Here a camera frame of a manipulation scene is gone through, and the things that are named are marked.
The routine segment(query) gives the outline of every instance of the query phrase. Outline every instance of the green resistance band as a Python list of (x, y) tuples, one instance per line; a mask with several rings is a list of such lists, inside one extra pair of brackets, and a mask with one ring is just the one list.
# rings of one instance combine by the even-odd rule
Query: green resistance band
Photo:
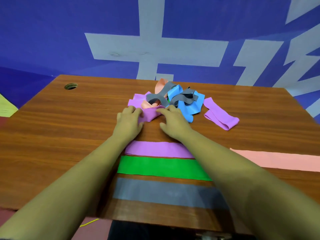
[(122, 156), (118, 173), (212, 181), (191, 159)]

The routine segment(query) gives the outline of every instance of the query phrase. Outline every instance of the wall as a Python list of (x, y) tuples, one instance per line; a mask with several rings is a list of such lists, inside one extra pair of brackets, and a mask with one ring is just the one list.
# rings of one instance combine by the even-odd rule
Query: wall
[(1, 4), (0, 94), (7, 107), (20, 108), (59, 74), (165, 77), (285, 87), (320, 123), (320, 0)]

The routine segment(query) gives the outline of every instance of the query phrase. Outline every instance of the wooden table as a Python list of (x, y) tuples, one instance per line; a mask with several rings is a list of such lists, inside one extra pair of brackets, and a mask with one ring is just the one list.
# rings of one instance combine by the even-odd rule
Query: wooden table
[[(68, 83), (78, 87), (66, 90)], [(156, 81), (58, 76), (0, 129), (0, 207), (20, 209), (46, 186), (97, 148), (113, 131), (116, 114), (134, 93), (154, 91)], [(320, 155), (320, 126), (282, 88), (180, 82), (213, 100), (239, 124), (225, 131), (202, 108), (192, 128), (233, 149)], [(146, 123), (139, 141), (174, 140), (159, 128), (163, 116)], [(320, 203), (320, 173), (267, 169)], [(117, 177), (210, 186), (211, 182), (115, 174), (102, 193), (100, 217), (194, 229), (233, 231), (230, 214), (112, 198)]]

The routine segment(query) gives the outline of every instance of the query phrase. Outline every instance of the hand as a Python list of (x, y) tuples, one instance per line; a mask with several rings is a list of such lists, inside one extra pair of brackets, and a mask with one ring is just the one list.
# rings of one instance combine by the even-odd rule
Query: hand
[(184, 118), (181, 110), (173, 105), (166, 108), (159, 108), (157, 112), (163, 114), (167, 123), (160, 123), (160, 128), (170, 137), (181, 141), (187, 132), (192, 131), (188, 121)]
[(117, 114), (117, 124), (113, 130), (113, 137), (121, 139), (126, 145), (132, 141), (141, 131), (143, 122), (138, 124), (139, 116), (142, 115), (141, 108), (129, 106), (122, 113)]

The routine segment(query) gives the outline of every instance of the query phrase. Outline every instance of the red floor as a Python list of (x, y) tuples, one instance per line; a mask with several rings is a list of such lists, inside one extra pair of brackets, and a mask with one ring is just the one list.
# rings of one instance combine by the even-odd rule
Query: red floor
[[(14, 211), (0, 209), (0, 226), (2, 226), (13, 214)], [(95, 218), (86, 217), (83, 220), (82, 225), (94, 219)], [(111, 220), (100, 219), (89, 225), (79, 227), (72, 240), (107, 240), (111, 222)]]

